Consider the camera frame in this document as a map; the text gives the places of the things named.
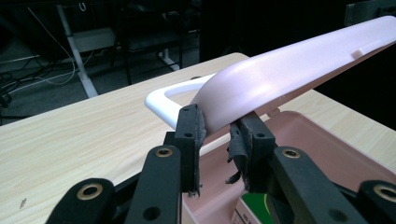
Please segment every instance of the chair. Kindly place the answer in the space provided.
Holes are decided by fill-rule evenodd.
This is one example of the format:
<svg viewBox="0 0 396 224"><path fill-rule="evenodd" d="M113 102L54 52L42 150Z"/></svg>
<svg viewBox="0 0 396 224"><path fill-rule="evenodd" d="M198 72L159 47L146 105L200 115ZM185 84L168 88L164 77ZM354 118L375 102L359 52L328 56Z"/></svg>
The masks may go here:
<svg viewBox="0 0 396 224"><path fill-rule="evenodd" d="M114 29L114 50L120 44L128 85L132 84L129 58L156 52L165 66L182 68L183 17L191 0L124 0ZM178 47L178 62L168 56L168 49Z"/></svg>

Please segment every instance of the wooden table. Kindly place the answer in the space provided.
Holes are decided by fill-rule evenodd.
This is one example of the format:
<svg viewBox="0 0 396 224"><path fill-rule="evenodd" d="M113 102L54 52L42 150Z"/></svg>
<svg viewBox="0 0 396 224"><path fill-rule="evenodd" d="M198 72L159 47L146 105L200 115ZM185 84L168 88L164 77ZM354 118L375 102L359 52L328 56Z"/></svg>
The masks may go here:
<svg viewBox="0 0 396 224"><path fill-rule="evenodd" d="M0 222L45 223L77 182L140 172L172 131L144 106L154 90L246 59L234 53L0 127ZM187 104L192 94L177 96ZM280 107L304 114L396 173L396 132L316 91Z"/></svg>

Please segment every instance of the green object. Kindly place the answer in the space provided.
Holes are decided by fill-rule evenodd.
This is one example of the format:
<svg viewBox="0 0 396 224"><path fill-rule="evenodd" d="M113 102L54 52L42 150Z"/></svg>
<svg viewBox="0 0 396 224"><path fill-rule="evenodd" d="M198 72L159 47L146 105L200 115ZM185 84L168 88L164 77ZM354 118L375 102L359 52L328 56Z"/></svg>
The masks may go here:
<svg viewBox="0 0 396 224"><path fill-rule="evenodd" d="M274 223L266 205L266 194L247 193L242 195L242 200L261 223Z"/></svg>

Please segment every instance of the open lid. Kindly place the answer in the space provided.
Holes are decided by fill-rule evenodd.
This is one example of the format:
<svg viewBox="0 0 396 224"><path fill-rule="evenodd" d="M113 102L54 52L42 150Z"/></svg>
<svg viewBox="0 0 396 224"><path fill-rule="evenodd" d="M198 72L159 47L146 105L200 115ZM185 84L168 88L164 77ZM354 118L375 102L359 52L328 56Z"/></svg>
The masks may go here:
<svg viewBox="0 0 396 224"><path fill-rule="evenodd" d="M146 106L175 129L181 106L167 97L199 89L191 103L202 109L210 135L258 108L261 114L277 109L395 41L396 18L377 18L265 52L214 76L154 91Z"/></svg>

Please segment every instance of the dark floor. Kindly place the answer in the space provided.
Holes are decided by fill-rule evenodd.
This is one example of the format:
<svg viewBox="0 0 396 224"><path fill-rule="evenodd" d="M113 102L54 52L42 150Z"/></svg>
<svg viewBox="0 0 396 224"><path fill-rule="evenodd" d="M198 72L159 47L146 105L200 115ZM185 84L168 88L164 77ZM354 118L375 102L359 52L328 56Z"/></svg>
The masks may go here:
<svg viewBox="0 0 396 224"><path fill-rule="evenodd" d="M199 36L189 35L183 50L183 67L188 67L199 62ZM88 99L78 78L73 64L66 60L48 66L46 60L30 58L32 52L18 39L13 39L7 49L0 54L0 87L11 78L21 79L19 86L12 86L7 94L2 94L4 99L0 104L0 124L6 125L25 117L34 116L65 105ZM121 60L117 55L114 66L110 66L110 50L97 50L93 54L85 53L83 62L87 74L92 80L98 94L114 91L127 86L127 78ZM171 59L177 60L177 50L169 49ZM172 72L154 53L142 55L139 59L130 62L134 67L133 82L148 78L162 76Z"/></svg>

